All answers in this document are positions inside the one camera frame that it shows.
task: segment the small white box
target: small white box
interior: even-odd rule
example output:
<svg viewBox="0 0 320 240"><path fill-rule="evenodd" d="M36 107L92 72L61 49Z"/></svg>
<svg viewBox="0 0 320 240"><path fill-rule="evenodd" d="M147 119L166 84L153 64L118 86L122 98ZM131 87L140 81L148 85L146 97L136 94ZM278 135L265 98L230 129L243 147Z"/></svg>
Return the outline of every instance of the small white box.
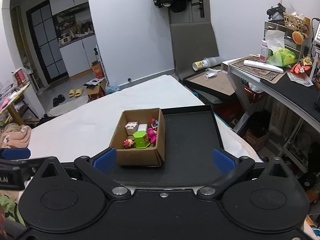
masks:
<svg viewBox="0 0 320 240"><path fill-rule="evenodd" d="M139 124L138 131L148 131L148 125L146 123Z"/></svg>
<svg viewBox="0 0 320 240"><path fill-rule="evenodd" d="M128 122L125 125L125 130L128 135L133 135L138 130L138 122Z"/></svg>

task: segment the face mask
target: face mask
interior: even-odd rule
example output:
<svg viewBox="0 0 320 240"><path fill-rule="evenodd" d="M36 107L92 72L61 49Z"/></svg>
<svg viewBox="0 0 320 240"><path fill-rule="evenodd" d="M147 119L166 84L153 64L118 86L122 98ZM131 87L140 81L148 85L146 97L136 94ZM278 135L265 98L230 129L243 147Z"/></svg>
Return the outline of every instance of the face mask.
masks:
<svg viewBox="0 0 320 240"><path fill-rule="evenodd" d="M208 80L209 78L216 76L217 73L220 72L220 71L221 71L221 70L216 70L216 69L208 68L208 69L205 71L205 73L204 73L204 75L203 75L203 78Z"/></svg>

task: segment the black slippers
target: black slippers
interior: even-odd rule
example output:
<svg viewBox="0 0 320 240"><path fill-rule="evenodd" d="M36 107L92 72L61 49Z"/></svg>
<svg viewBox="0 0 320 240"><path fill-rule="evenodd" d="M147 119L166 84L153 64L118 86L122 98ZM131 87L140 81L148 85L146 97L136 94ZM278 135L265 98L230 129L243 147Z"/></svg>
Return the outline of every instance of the black slippers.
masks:
<svg viewBox="0 0 320 240"><path fill-rule="evenodd" d="M64 97L63 95L58 95L57 98L54 98L54 99L53 99L53 106L54 106L54 107L58 106L59 104L61 104L62 102L64 102L64 100L66 100L66 99L65 99L65 97Z"/></svg>

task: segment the white wall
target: white wall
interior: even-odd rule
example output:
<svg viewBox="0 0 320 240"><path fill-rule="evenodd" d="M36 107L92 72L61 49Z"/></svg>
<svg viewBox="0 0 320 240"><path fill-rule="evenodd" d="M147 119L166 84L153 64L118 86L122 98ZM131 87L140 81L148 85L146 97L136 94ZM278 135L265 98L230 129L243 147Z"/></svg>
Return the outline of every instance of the white wall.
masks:
<svg viewBox="0 0 320 240"><path fill-rule="evenodd" d="M17 44L13 35L9 6L10 0L0 0L0 82L2 83L12 80L11 72L22 67ZM25 101L29 104L30 108L39 117L42 117L44 115L44 109L33 88L29 87L24 95Z"/></svg>
<svg viewBox="0 0 320 240"><path fill-rule="evenodd" d="M20 9L21 9L21 15L22 15L22 23L23 23L24 31L26 33L26 38L27 38L27 42L29 45L30 53L31 53L33 62L35 63L35 67L38 71L39 77L42 80L44 86L46 87L46 86L48 86L48 82L44 77L41 65L38 60L38 56L35 51L35 47L33 46L33 42L32 42L31 35L30 35L30 30L29 30L29 25L28 25L28 20L27 20L27 14L26 14L26 12L28 10L30 10L34 6L40 4L44 1L46 1L46 0L25 0L20 4Z"/></svg>
<svg viewBox="0 0 320 240"><path fill-rule="evenodd" d="M168 11L153 0L89 0L110 82L117 85L173 69Z"/></svg>
<svg viewBox="0 0 320 240"><path fill-rule="evenodd" d="M260 53L266 11L279 0L210 0L211 23L223 60ZM283 0L299 14L320 17L320 0Z"/></svg>

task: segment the range hood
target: range hood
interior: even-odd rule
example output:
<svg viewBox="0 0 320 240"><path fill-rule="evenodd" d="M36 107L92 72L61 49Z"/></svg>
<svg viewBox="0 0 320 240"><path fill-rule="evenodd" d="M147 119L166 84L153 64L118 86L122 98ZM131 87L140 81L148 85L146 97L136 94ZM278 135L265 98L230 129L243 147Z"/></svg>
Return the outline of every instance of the range hood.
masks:
<svg viewBox="0 0 320 240"><path fill-rule="evenodd" d="M72 8L69 8L69 9L63 11L63 12L57 13L56 15L60 18L63 18L64 16L70 16L72 14L83 12L87 9L89 9L89 2L74 6Z"/></svg>

